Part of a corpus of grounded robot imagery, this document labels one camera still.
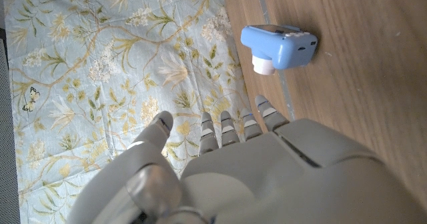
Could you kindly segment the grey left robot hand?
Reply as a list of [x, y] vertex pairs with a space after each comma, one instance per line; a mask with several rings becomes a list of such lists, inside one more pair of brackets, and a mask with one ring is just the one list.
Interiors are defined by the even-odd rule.
[[199, 153], [175, 174], [158, 113], [79, 194], [68, 223], [425, 223], [426, 210], [373, 151], [309, 119], [288, 121], [262, 95], [266, 130], [228, 112], [201, 116]]

